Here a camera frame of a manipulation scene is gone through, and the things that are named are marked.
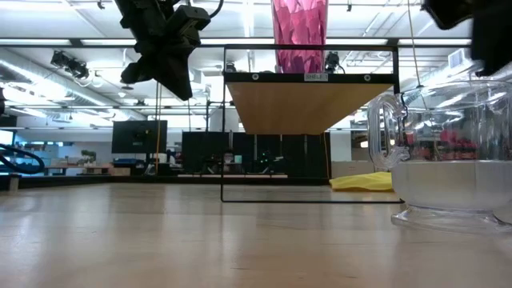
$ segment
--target wooden board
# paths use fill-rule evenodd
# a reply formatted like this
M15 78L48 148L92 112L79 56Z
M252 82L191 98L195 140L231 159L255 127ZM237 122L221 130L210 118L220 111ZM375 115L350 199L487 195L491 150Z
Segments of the wooden board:
M391 84L227 84L248 134L320 134Z

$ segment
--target pitcher handle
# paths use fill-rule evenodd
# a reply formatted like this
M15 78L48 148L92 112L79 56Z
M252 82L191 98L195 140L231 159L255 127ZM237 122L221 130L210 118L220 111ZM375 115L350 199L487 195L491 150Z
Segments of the pitcher handle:
M372 162L378 168L390 169L395 167L401 160L409 157L407 147L399 146L399 143L392 146L389 137L386 137L386 142L390 148L387 156L381 153L381 131L379 122L380 109L387 109L391 112L392 117L397 119L397 123L401 125L401 118L403 116L404 107L392 94L384 94L378 96L368 105L368 149L370 150L370 157Z

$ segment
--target spotlight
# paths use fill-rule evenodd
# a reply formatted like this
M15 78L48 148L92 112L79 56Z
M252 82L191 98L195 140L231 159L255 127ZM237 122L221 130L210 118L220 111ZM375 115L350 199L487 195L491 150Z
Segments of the spotlight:
M64 69L65 72L71 73L74 78L86 79L89 77L89 69L87 69L86 63L69 57L62 51L54 52L54 56L52 56L50 64L58 69Z

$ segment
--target robotic arm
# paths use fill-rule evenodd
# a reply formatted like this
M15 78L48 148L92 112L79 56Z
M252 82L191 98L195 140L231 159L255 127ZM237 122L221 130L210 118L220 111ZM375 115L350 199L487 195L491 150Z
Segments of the robotic arm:
M204 29L212 14L203 8L180 6L179 0L115 0L122 14L121 25L130 29L137 40L135 51L141 54L121 74L126 84L154 79L181 100L192 97L188 57L201 44L199 31Z

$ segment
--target computer monitor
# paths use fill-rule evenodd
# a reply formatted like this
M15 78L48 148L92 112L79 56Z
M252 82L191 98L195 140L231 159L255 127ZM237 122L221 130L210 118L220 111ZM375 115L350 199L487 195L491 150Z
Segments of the computer monitor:
M156 153L158 121L114 122L112 153ZM165 153L167 144L167 121L160 121L158 152Z
M7 130L0 130L0 143L3 145L13 145L14 141L14 132Z

